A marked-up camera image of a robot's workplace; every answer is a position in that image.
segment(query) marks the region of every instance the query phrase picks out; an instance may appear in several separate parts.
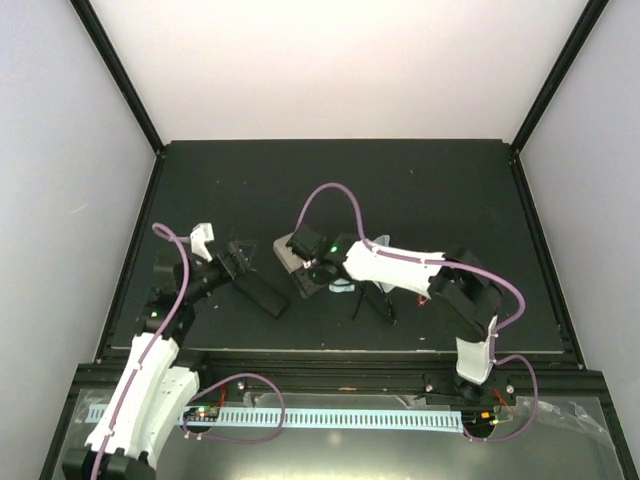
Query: white object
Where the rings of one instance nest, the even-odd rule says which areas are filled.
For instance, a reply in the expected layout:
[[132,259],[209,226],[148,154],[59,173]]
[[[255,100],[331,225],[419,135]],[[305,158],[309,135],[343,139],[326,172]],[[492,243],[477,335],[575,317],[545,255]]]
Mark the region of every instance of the white object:
[[[155,468],[176,416],[198,391],[199,379],[196,373],[186,368],[170,368],[179,350],[173,339],[157,339],[141,366],[140,355],[152,338],[151,333],[133,338],[127,365],[111,402],[85,445],[98,451],[105,435],[108,435],[106,453],[113,454],[122,448],[125,456],[138,458],[146,451],[149,453],[149,465]],[[135,377],[111,430],[109,423],[116,404],[134,371]]]
[[210,223],[199,223],[191,231],[189,239],[191,240],[191,251],[207,262],[213,260],[213,257],[207,249],[207,242],[214,240],[213,226]]
[[[389,242],[391,241],[390,235],[380,235],[376,238],[373,243],[380,245],[382,247],[389,246]],[[390,285],[388,283],[376,283],[378,288],[382,290],[384,293],[389,293],[393,290],[394,285]],[[344,278],[339,278],[335,282],[331,282],[329,284],[329,290],[333,293],[345,293],[345,292],[353,292],[356,289],[356,286],[351,283],[349,280],[345,280]]]
[[[420,260],[444,260],[442,252],[411,252],[392,247],[384,247],[384,251]],[[427,297],[429,279],[437,275],[441,268],[440,265],[423,265],[376,255],[362,241],[354,243],[349,249],[343,266],[354,280],[386,283]]]
[[[488,331],[493,332],[496,328],[498,317],[493,317],[489,324]],[[476,385],[482,385],[491,373],[490,358],[490,342],[491,336],[488,335],[484,342],[470,343],[460,338],[456,338],[456,347],[458,349],[458,362],[456,363],[456,371],[465,380]]]
[[165,143],[511,142],[586,0],[91,3]]
[[[85,423],[97,423],[104,404],[89,407]],[[215,421],[189,420],[189,427],[274,428],[280,422],[280,408],[222,407]],[[174,419],[180,426],[183,416]],[[437,410],[354,410],[338,408],[287,408],[283,428],[414,430],[462,433],[460,412]]]
[[329,284],[329,291],[333,293],[353,292],[355,289],[356,286],[349,280],[345,280],[344,278],[339,278],[338,280]]

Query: black object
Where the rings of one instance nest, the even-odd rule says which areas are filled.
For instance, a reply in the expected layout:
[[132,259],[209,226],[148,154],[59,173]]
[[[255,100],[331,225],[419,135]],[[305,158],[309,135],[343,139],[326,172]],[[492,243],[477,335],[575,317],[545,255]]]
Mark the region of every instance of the black object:
[[[462,247],[454,247],[444,255],[446,260],[484,268],[478,259]],[[431,279],[429,296],[456,337],[476,343],[487,338],[489,324],[498,314],[502,293],[486,277],[465,270],[443,267]]]
[[[213,255],[210,262],[195,256],[189,257],[189,286],[185,294],[186,303],[193,304],[208,298],[216,288],[231,283],[246,298],[273,318],[277,319],[284,313],[289,305],[287,299],[271,288],[251,268],[236,242],[223,245],[214,241],[208,244],[208,249]],[[154,265],[155,284],[167,288],[174,294],[174,300],[183,276],[182,262],[179,259],[175,249],[162,250],[158,252]],[[169,307],[172,305],[169,301],[165,304]]]
[[307,264],[291,273],[303,298],[309,298],[335,280],[349,279],[342,264],[356,241],[355,235],[344,234],[330,239],[307,225],[300,225],[293,232],[287,247]]
[[[65,454],[62,471],[66,480],[87,480],[96,452],[89,448],[71,448]],[[146,460],[146,452],[139,459],[125,457],[122,452],[106,453],[100,462],[99,480],[155,480],[156,472]]]

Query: purple cable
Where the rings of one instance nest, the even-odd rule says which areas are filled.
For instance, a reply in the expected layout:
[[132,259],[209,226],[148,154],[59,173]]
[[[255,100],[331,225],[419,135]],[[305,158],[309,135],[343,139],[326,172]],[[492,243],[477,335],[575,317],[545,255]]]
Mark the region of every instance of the purple cable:
[[366,237],[364,235],[364,226],[362,225],[362,212],[360,211],[360,204],[358,203],[358,199],[353,194],[353,192],[349,190],[349,188],[337,182],[325,183],[324,185],[320,185],[313,192],[311,192],[311,195],[309,195],[309,198],[307,198],[307,201],[304,202],[302,210],[300,210],[300,215],[298,216],[298,223],[296,223],[296,230],[300,227],[300,225],[302,225],[304,216],[307,214],[307,210],[309,209],[311,202],[313,202],[313,199],[316,198],[316,195],[318,195],[321,191],[326,190],[327,188],[337,188],[338,190],[341,190],[342,193],[344,193],[347,197],[349,197],[349,200],[351,200],[351,205],[353,205],[353,209],[355,210],[355,213],[356,213],[356,226],[358,227],[358,236],[362,241],[368,242],[368,240],[366,240]]
[[[169,322],[171,322],[174,315],[178,311],[178,308],[180,308],[180,305],[182,304],[182,300],[184,299],[184,295],[187,291],[187,286],[189,285],[189,259],[187,258],[187,252],[182,246],[183,242],[181,240],[181,238],[185,238],[185,237],[176,236],[176,234],[173,233],[173,231],[169,227],[167,227],[166,225],[163,225],[162,223],[154,223],[151,228],[153,229],[153,232],[156,235],[158,235],[160,238],[173,242],[178,248],[178,251],[180,252],[180,257],[182,257],[182,264],[183,264],[182,285],[180,286],[180,291],[178,292],[176,301],[171,307],[171,310],[169,310],[167,317],[160,324],[160,327],[158,328],[156,333],[153,335],[153,338],[151,339],[147,347],[144,349],[144,351],[140,355],[140,358],[138,359],[138,363],[140,364],[140,366],[142,366],[142,362],[147,357],[147,354],[149,353],[149,350],[151,350],[151,347],[153,347],[153,344],[156,343],[156,340],[158,340],[158,338],[160,338],[160,336],[162,335],[162,332],[167,328],[167,326],[169,325]],[[118,415],[120,414],[120,410],[122,409],[122,405],[124,404],[124,400],[127,396],[127,393],[129,393],[129,389],[131,388],[131,384],[133,383],[133,380],[136,378],[137,373],[138,373],[138,370],[133,370],[131,372],[131,375],[129,375],[129,378],[127,379],[127,383],[122,389],[122,394],[120,395],[120,398],[118,399],[118,402],[116,403],[116,406],[113,409],[113,415],[111,416],[111,421],[109,422],[109,430],[113,431],[113,428],[116,425],[116,421],[118,419]],[[100,445],[100,449],[96,454],[96,458],[93,462],[93,467],[91,469],[91,480],[98,480],[98,474],[100,472],[100,463],[102,462],[102,457],[104,457],[104,453],[107,449],[107,443],[109,443],[109,435],[105,435],[104,439],[102,440],[102,444]]]
[[[170,237],[168,234],[166,234],[165,232],[163,232],[163,231],[155,230],[155,229],[154,229],[154,230],[153,230],[153,233],[155,233],[155,234],[156,234],[158,237],[160,237],[161,239],[166,240],[167,242],[173,242],[173,240],[171,239],[171,237]],[[186,237],[179,237],[179,236],[177,236],[177,235],[174,235],[174,236],[175,236],[175,238],[177,238],[177,239],[178,239],[178,241],[179,241],[180,243],[184,243],[185,245],[186,245],[186,244],[191,243],[191,237],[189,237],[188,235],[187,235]]]
[[[533,409],[532,409],[532,412],[531,412],[531,416],[529,417],[529,420],[527,420],[527,422],[524,424],[524,426],[521,429],[519,429],[517,432],[514,432],[514,433],[512,433],[510,435],[507,435],[506,437],[504,437],[504,440],[512,439],[512,438],[520,435],[522,432],[524,432],[531,425],[531,423],[533,422],[533,420],[534,420],[534,418],[536,416],[536,413],[538,411],[538,380],[536,378],[535,371],[533,370],[533,367],[531,366],[529,361],[525,357],[523,357],[522,355],[509,355],[508,357],[505,357],[502,360],[496,360],[496,358],[495,358],[495,342],[496,342],[496,337],[498,336],[498,332],[500,330],[502,330],[503,328],[508,327],[509,325],[511,325],[513,322],[515,322],[519,318],[521,318],[522,314],[524,313],[524,311],[526,309],[526,301],[524,299],[524,295],[522,295],[522,292],[520,292],[520,290],[518,290],[508,280],[500,277],[499,275],[496,275],[495,273],[492,273],[492,272],[489,272],[487,270],[484,270],[482,268],[474,267],[472,265],[466,265],[464,263],[451,262],[451,261],[448,261],[448,260],[427,260],[427,259],[422,259],[422,258],[418,258],[418,257],[412,257],[412,256],[409,256],[409,255],[402,255],[402,254],[387,252],[383,248],[381,248],[380,246],[375,245],[374,243],[370,242],[367,239],[366,235],[364,234],[364,226],[363,226],[363,221],[362,221],[362,210],[360,209],[360,204],[358,203],[358,199],[353,194],[353,192],[351,190],[349,190],[348,187],[346,187],[345,185],[343,185],[341,183],[337,183],[337,182],[325,183],[324,185],[320,185],[318,188],[316,188],[311,193],[311,195],[309,195],[309,198],[304,203],[304,206],[302,207],[302,210],[300,211],[300,215],[298,216],[298,222],[296,223],[296,230],[298,229],[298,227],[300,227],[300,225],[302,225],[302,222],[303,222],[304,217],[305,217],[305,215],[307,213],[309,205],[311,205],[311,202],[316,197],[316,195],[318,195],[320,192],[322,192],[323,190],[326,190],[328,188],[337,188],[338,190],[341,190],[349,198],[349,200],[351,200],[351,205],[353,206],[353,211],[354,211],[355,216],[356,216],[356,225],[358,227],[358,236],[360,237],[360,240],[362,240],[362,243],[364,243],[364,245],[370,251],[374,251],[374,249],[375,249],[375,253],[377,255],[381,255],[381,256],[384,256],[384,257],[388,257],[388,258],[393,258],[395,260],[402,260],[402,261],[405,261],[405,262],[420,263],[420,264],[427,264],[427,265],[440,265],[442,267],[455,268],[455,269],[458,269],[458,270],[465,270],[467,272],[475,273],[476,275],[481,275],[481,276],[491,280],[492,282],[495,282],[498,285],[504,287],[505,289],[509,290],[509,292],[511,292],[514,297],[516,297],[516,300],[518,300],[518,309],[516,310],[516,312],[513,315],[507,317],[505,320],[503,320],[499,324],[497,324],[496,327],[495,327],[495,330],[493,332],[489,332],[489,334],[490,334],[490,339],[489,339],[489,358],[491,359],[491,361],[493,361],[495,363],[495,365],[503,365],[503,364],[505,364],[505,363],[507,363],[507,362],[509,362],[511,360],[515,360],[515,359],[521,360],[525,364],[527,369],[529,370],[529,373],[531,373],[531,381],[533,383],[533,392],[534,392],[534,406],[533,406]],[[468,432],[465,431],[465,434],[471,440],[476,440],[476,438],[472,437],[471,435],[469,435]],[[493,443],[496,443],[498,441],[504,441],[504,440],[502,440],[502,439],[494,439]]]
[[212,385],[209,388],[205,388],[203,391],[201,391],[200,393],[195,395],[191,400],[189,400],[189,403],[193,402],[194,400],[197,400],[198,398],[204,397],[208,393],[213,392],[214,390],[217,390],[222,385],[225,385],[225,384],[227,384],[229,382],[232,382],[233,380],[237,380],[239,378],[255,378],[256,380],[260,380],[261,382],[264,382],[269,387],[271,387],[271,389],[274,391],[274,393],[278,396],[278,401],[280,402],[280,412],[281,412],[280,413],[280,421],[278,422],[278,425],[276,425],[275,430],[271,434],[267,435],[266,437],[257,438],[255,440],[224,437],[222,435],[197,434],[197,433],[191,432],[187,428],[186,420],[184,420],[182,422],[182,430],[184,430],[187,433],[187,435],[196,435],[196,436],[199,436],[199,437],[202,437],[202,438],[206,438],[207,440],[220,440],[220,441],[223,441],[223,442],[236,443],[238,445],[258,445],[260,443],[265,443],[265,442],[268,442],[269,440],[273,440],[278,435],[280,435],[280,432],[282,431],[282,426],[284,425],[285,413],[286,413],[286,408],[285,408],[285,405],[284,405],[284,398],[282,397],[282,392],[280,392],[278,387],[276,387],[275,384],[271,380],[269,380],[268,378],[263,377],[262,375],[258,375],[258,374],[255,374],[255,373],[238,373],[237,375],[231,375],[230,377],[227,377],[227,378],[224,378],[224,379],[220,380],[215,385]]

